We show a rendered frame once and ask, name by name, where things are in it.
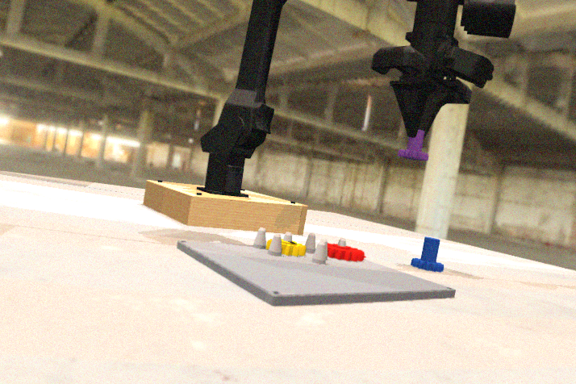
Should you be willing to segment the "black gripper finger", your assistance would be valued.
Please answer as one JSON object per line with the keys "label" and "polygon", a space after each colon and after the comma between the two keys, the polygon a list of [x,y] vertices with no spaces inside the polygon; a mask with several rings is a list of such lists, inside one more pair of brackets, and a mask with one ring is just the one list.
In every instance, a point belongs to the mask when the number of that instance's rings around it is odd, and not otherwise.
{"label": "black gripper finger", "polygon": [[424,139],[428,134],[428,130],[438,115],[440,108],[448,102],[453,102],[456,98],[451,94],[438,94],[432,93],[426,100],[424,111],[422,114],[419,130],[425,131]]}
{"label": "black gripper finger", "polygon": [[415,80],[390,81],[390,86],[397,98],[407,136],[415,138],[426,100],[438,86],[430,81]]}

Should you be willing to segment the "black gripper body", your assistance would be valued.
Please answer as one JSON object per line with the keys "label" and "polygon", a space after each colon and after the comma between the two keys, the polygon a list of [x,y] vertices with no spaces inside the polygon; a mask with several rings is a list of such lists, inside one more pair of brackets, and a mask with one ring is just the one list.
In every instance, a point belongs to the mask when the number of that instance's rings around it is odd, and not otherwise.
{"label": "black gripper body", "polygon": [[445,68],[444,72],[432,68],[434,57],[441,41],[447,35],[452,38],[451,46],[458,45],[453,37],[454,30],[443,23],[422,22],[413,27],[413,31],[406,32],[406,40],[410,45],[399,47],[379,48],[373,55],[372,69],[380,74],[386,74],[390,69],[402,72],[400,81],[430,81],[438,86],[433,93],[451,94],[456,104],[469,104],[472,90],[463,82],[447,81],[444,77],[452,74]]}

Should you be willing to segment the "yellow gear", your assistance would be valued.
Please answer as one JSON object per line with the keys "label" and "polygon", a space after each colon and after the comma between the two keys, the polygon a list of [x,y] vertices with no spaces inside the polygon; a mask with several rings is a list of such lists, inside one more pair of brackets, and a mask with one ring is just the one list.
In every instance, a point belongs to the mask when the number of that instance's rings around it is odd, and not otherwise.
{"label": "yellow gear", "polygon": [[[272,239],[268,240],[266,244],[266,249],[269,249]],[[287,256],[303,256],[306,255],[306,246],[302,244],[297,244],[295,241],[284,241],[282,239],[282,254]]]}

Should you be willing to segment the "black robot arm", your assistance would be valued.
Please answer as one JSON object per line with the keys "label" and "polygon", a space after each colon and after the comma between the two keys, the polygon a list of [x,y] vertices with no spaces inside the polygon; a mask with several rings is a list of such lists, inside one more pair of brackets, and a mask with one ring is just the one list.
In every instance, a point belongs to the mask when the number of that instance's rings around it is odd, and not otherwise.
{"label": "black robot arm", "polygon": [[[225,102],[218,125],[201,137],[208,152],[204,187],[208,194],[248,198],[241,193],[245,158],[271,134],[274,109],[265,105],[265,87],[282,7],[287,0],[253,0],[236,88]],[[443,23],[455,31],[458,5],[461,25],[469,35],[508,39],[514,23],[515,0],[406,0],[417,2],[415,23]],[[432,68],[482,88],[493,78],[491,61],[477,53],[451,46],[450,35],[441,41]],[[450,79],[451,78],[451,79]]]}

